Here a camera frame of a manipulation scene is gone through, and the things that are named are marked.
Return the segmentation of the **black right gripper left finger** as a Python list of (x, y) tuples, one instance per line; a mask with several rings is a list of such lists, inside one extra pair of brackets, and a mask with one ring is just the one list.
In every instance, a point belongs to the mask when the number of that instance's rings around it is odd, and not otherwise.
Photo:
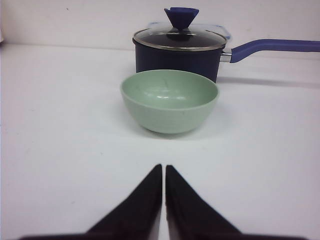
[(23, 240), (157, 240), (162, 209), (162, 165), (157, 164), (132, 193), (84, 233), (29, 235)]

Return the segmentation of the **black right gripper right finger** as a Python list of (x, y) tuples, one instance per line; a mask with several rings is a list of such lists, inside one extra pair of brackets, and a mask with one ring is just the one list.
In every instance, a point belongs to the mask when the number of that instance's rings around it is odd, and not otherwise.
[(243, 233), (207, 204), (173, 167), (165, 169), (165, 204), (171, 240), (303, 240), (301, 236)]

